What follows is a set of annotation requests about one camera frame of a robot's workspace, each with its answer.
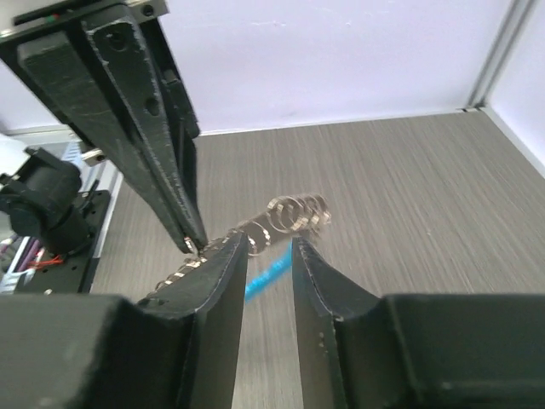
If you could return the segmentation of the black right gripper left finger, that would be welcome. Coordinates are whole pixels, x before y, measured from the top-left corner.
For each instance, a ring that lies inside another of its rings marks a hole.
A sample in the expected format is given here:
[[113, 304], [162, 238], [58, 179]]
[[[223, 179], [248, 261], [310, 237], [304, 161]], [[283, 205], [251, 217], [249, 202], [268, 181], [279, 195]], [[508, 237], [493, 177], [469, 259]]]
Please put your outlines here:
[[1, 299], [4, 408], [228, 408], [248, 240], [139, 302], [112, 295]]

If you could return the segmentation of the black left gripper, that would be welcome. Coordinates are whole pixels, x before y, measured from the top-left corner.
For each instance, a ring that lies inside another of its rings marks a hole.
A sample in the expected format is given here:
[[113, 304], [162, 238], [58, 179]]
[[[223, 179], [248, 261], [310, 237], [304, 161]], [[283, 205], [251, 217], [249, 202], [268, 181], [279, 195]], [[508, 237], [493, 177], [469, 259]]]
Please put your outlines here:
[[196, 113], [159, 21], [165, 1], [3, 1], [1, 58], [152, 207], [176, 245], [207, 235]]

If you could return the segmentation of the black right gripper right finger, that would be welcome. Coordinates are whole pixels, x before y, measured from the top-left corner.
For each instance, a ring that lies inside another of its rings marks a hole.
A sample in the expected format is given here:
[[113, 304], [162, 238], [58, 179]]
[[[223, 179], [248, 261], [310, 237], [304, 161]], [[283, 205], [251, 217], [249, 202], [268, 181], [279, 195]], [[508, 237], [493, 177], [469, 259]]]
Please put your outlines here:
[[292, 243], [307, 408], [541, 408], [539, 294], [377, 297]]

